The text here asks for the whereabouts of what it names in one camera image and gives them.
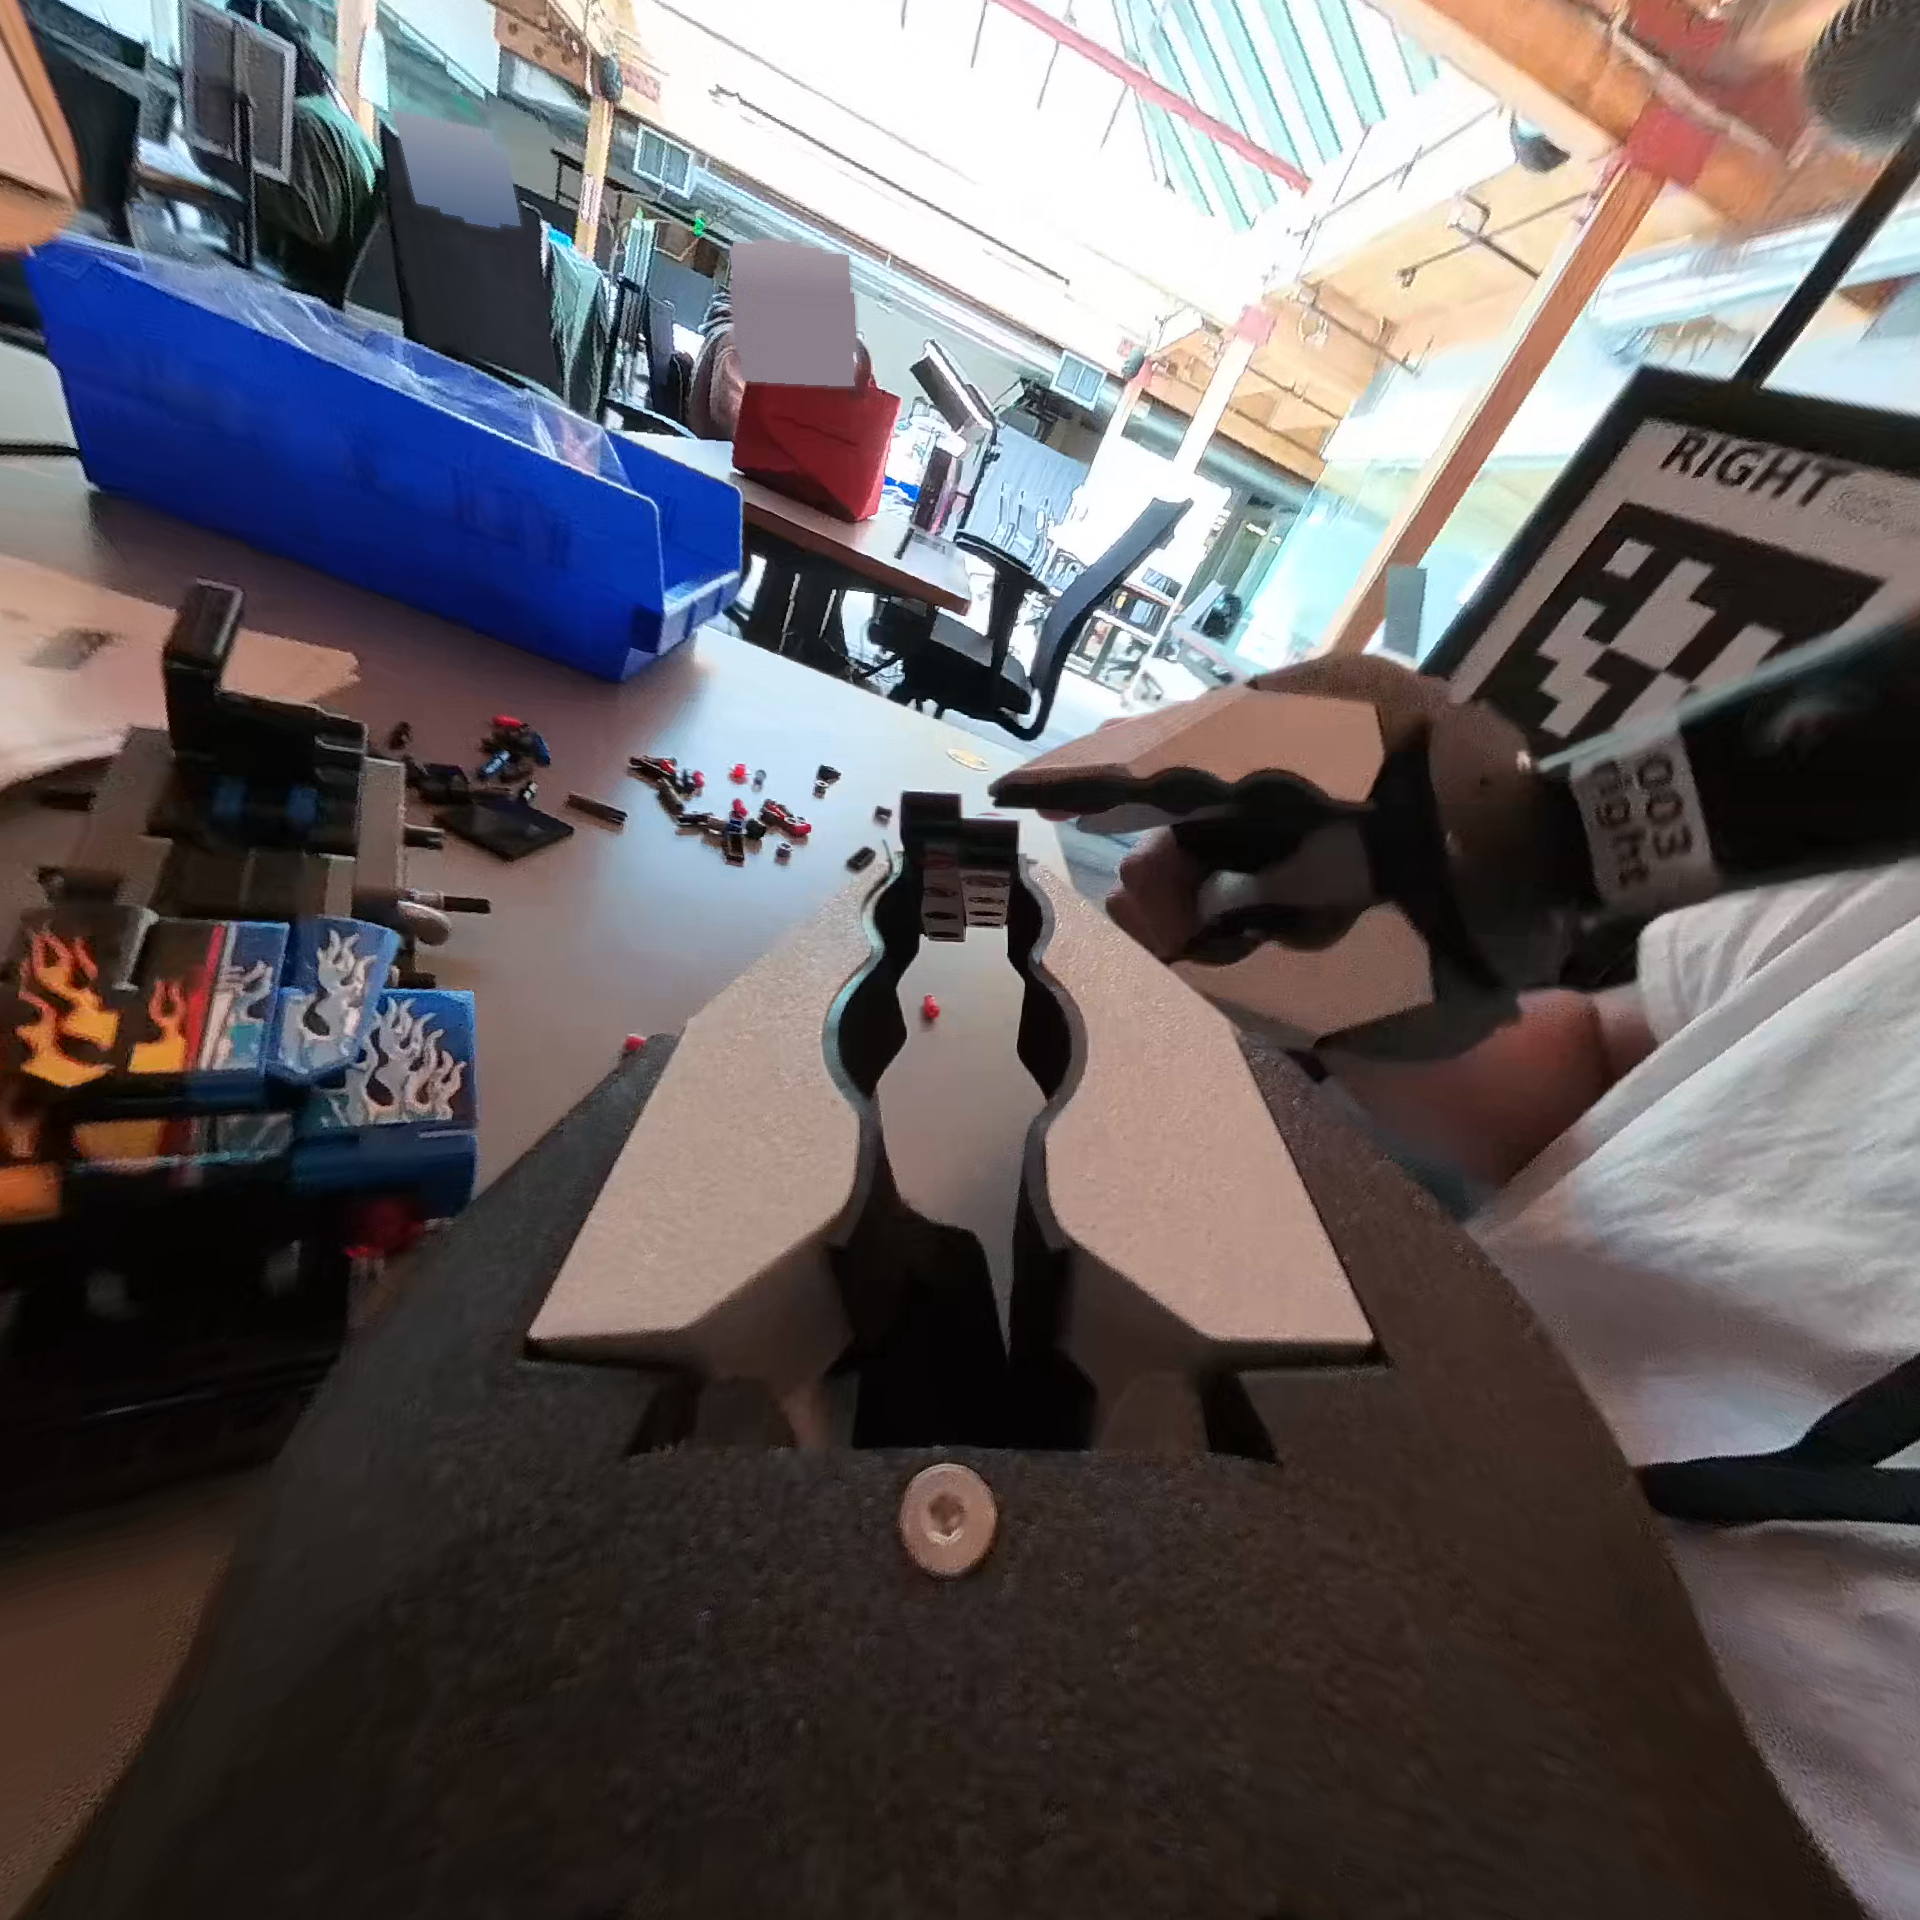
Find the black flat lego plate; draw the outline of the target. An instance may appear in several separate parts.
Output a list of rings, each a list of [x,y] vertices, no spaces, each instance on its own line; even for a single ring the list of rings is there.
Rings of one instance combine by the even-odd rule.
[[[472,792],[435,814],[435,824],[472,848],[518,862],[568,844],[573,824],[517,796]]]

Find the black lego beam with holes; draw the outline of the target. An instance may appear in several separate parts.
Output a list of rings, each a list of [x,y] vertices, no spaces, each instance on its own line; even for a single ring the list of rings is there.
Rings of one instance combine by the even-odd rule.
[[[920,932],[961,944],[971,929],[1009,929],[1020,879],[1020,824],[970,816],[954,792],[906,791],[899,826],[902,862],[920,886]]]

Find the clear plastic bag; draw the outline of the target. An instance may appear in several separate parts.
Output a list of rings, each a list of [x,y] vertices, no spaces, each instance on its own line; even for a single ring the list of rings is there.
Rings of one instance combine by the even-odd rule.
[[[92,240],[48,244],[32,261],[40,308],[72,286],[73,317],[104,321],[117,344],[196,357],[228,386],[273,400],[316,400],[323,374],[419,400],[589,478],[626,486],[613,433],[542,388],[517,386],[325,301],[250,272]]]

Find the scattered small lego pieces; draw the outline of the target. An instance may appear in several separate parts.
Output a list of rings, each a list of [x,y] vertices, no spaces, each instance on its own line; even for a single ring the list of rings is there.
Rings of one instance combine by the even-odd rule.
[[[593,824],[603,832],[624,832],[632,822],[628,805],[586,791],[546,791],[542,777],[556,766],[553,751],[537,726],[512,712],[496,712],[490,719],[468,761],[420,758],[413,744],[416,734],[409,724],[395,724],[387,737],[406,792],[425,805],[433,826],[441,833],[443,830],[435,824],[437,809],[472,792],[517,796],[560,816],[573,830]],[[652,792],[675,833],[713,848],[736,871],[755,856],[771,856],[778,865],[787,865],[817,837],[811,818],[781,801],[771,791],[768,775],[748,761],[724,770],[723,791],[715,798],[709,792],[704,767],[678,756],[634,753],[626,756],[624,773]]]

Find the black office chair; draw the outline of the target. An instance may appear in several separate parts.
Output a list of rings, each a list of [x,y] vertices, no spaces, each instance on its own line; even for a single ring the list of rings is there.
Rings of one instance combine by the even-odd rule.
[[[971,629],[950,612],[916,618],[906,600],[877,608],[872,637],[894,665],[890,703],[922,708],[937,718],[958,712],[989,724],[1014,740],[1036,742],[1046,732],[1065,676],[1065,661],[1090,618],[1118,586],[1164,548],[1189,517],[1189,498],[1152,498],[1122,534],[1046,600],[1030,665],[1014,656],[1018,617],[1029,596],[1042,592],[1040,575],[1009,557],[992,559],[994,584],[988,629]]]

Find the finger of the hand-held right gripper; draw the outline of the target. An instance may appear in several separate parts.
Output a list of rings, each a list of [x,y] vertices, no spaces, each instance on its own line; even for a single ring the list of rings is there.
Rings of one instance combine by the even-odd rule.
[[[1306,840],[1363,821],[1386,764],[1373,703],[1240,684],[1045,751],[1002,775],[992,801],[1106,833]]]
[[[1249,1033],[1392,1065],[1465,1055],[1518,1017],[1518,879],[1464,856],[1189,856],[1172,974]]]

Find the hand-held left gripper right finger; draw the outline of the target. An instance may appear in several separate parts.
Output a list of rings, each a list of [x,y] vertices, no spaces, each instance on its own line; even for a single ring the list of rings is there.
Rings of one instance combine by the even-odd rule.
[[[1229,1448],[1240,1381],[1376,1364],[1376,1330],[1233,1023],[1025,856],[1009,922],[1021,1148],[1014,1429]]]

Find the flame patterned lego vehicle model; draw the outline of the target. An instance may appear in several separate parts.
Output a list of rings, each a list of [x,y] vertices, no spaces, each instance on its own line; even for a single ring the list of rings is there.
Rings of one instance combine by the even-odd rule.
[[[468,991],[416,969],[441,837],[369,728],[232,690],[198,583],[86,830],[4,938],[4,1528],[277,1452],[477,1165]]]

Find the blue plastic bin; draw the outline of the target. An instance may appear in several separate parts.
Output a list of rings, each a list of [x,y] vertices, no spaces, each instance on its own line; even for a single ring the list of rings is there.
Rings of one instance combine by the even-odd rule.
[[[104,242],[48,244],[73,237]],[[96,488],[609,684],[733,606],[732,486],[620,441],[614,486],[350,374],[323,374],[316,400],[238,391],[73,317],[64,277],[45,320],[48,244],[22,268]]]

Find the brown office desk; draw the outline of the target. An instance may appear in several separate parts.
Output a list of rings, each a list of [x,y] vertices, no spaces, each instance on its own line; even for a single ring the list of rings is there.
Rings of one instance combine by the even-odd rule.
[[[830,517],[736,470],[732,448],[720,441],[628,432],[614,432],[614,441],[733,488],[741,498],[745,544],[796,574],[820,572],[830,583],[902,596],[950,614],[971,608],[966,557],[954,542],[922,532],[910,517]]]

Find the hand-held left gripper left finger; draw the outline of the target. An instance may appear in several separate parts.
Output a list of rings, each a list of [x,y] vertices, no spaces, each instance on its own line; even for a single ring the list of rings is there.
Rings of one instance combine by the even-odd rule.
[[[856,1337],[834,1260],[874,1199],[901,958],[877,854],[694,1015],[528,1328],[542,1359],[768,1393],[804,1448],[841,1439]]]

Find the red bag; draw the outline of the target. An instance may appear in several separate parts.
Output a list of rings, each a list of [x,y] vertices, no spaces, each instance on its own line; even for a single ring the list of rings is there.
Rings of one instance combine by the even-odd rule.
[[[899,396],[877,384],[864,338],[856,338],[848,388],[745,384],[733,469],[833,519],[868,520],[880,506],[899,407]]]

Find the person's right hand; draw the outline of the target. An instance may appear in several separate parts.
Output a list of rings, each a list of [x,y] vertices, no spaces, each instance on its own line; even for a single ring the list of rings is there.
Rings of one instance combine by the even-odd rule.
[[[1202,922],[1198,892],[1204,878],[1171,826],[1145,832],[1120,860],[1106,913],[1158,961],[1179,965]]]

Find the black high-back chair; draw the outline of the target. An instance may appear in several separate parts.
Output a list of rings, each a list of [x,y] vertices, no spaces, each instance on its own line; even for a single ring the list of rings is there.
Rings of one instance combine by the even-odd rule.
[[[492,133],[401,111],[380,129],[405,335],[510,384],[563,396],[544,226]]]

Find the computer monitor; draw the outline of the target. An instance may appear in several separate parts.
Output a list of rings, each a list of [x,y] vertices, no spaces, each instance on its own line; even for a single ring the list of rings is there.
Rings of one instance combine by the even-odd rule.
[[[950,433],[986,441],[996,432],[989,400],[937,340],[924,342],[910,372]]]

